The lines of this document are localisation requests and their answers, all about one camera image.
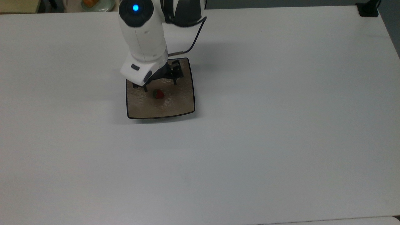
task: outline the white table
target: white table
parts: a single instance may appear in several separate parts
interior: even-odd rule
[[[126,116],[117,13],[0,16],[4,224],[400,215],[400,60],[355,6],[207,10],[193,114]],[[165,27],[171,52],[197,28]]]

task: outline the red strawberry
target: red strawberry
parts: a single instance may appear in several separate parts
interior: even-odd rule
[[[156,99],[164,98],[164,96],[164,93],[159,89],[153,91],[153,97]]]

